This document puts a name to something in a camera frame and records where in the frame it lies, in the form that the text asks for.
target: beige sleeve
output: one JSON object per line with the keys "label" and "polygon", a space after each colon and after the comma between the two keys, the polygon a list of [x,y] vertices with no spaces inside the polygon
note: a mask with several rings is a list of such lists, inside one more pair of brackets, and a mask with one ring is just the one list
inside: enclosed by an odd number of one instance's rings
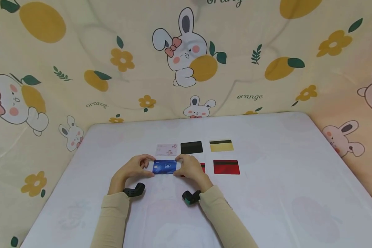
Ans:
{"label": "beige sleeve", "polygon": [[92,238],[91,248],[122,248],[125,220],[128,216],[130,199],[124,193],[103,197],[101,214]]}
{"label": "beige sleeve", "polygon": [[258,248],[251,234],[225,200],[218,186],[200,193],[200,205],[224,248]]}

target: patterned backdrop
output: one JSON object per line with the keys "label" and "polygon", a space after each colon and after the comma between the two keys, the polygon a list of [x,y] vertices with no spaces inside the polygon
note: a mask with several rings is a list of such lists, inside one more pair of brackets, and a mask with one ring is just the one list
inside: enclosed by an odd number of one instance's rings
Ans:
{"label": "patterned backdrop", "polygon": [[0,0],[0,247],[95,123],[285,111],[372,196],[372,0]]}

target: hand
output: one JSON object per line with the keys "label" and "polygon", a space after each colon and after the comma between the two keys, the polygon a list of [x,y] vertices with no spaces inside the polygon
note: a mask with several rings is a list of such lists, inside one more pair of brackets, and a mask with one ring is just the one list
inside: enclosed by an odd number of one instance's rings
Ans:
{"label": "hand", "polygon": [[154,161],[156,159],[149,154],[132,157],[113,175],[107,194],[115,194],[123,191],[125,181],[130,177],[154,177],[153,172],[144,170],[149,165],[149,160]]}
{"label": "hand", "polygon": [[184,175],[194,180],[199,185],[202,193],[213,186],[209,176],[204,173],[200,162],[194,156],[180,154],[175,160],[182,160],[182,165],[179,170],[174,172],[174,176]]}

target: person's left hand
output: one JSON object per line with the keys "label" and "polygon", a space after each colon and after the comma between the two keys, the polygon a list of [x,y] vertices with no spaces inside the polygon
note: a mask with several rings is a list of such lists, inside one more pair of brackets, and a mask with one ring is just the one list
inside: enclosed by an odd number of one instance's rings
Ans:
{"label": "person's left hand", "polygon": [[149,160],[156,160],[149,154],[132,157],[112,177],[108,194],[115,194],[124,190],[125,181],[130,177],[154,177],[153,172],[144,170],[149,166]]}

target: card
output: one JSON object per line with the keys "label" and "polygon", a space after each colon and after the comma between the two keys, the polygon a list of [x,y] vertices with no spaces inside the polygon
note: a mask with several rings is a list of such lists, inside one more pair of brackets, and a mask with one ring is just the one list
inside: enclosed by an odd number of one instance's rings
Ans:
{"label": "card", "polygon": [[201,164],[201,168],[202,170],[204,171],[205,173],[205,163],[200,163]]}
{"label": "card", "polygon": [[203,145],[201,141],[187,142],[180,144],[180,152],[182,154],[201,153]]}
{"label": "card", "polygon": [[158,144],[156,148],[156,156],[175,156],[178,154],[177,144]]}
{"label": "card", "polygon": [[234,151],[231,140],[210,141],[209,146],[212,152]]}
{"label": "card", "polygon": [[154,174],[173,174],[175,170],[175,160],[156,160],[153,164]]}
{"label": "card", "polygon": [[240,168],[237,160],[214,160],[213,172],[215,174],[239,175]]}

